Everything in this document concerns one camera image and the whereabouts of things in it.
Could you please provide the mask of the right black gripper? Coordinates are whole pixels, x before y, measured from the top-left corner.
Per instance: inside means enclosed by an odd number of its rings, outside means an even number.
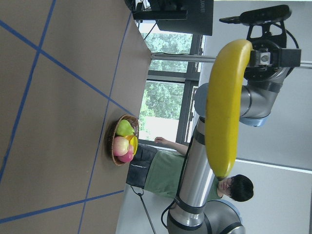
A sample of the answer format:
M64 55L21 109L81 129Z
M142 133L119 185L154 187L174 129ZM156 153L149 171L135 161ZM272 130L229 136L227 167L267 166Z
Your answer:
M249 65L244 78L252 82L264 82L281 76L287 77L300 66L301 49L281 48L270 41L252 43Z

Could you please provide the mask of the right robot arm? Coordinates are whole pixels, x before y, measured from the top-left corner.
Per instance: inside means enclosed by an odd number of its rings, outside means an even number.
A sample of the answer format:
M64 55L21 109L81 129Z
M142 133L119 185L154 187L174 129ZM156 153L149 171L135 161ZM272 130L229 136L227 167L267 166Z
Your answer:
M217 55L210 74L205 116L197 122L175 200L168 207L171 234L243 234L235 207L207 201L214 178L224 179L236 160L239 121L260 126L269 116L301 50L267 39L238 39Z

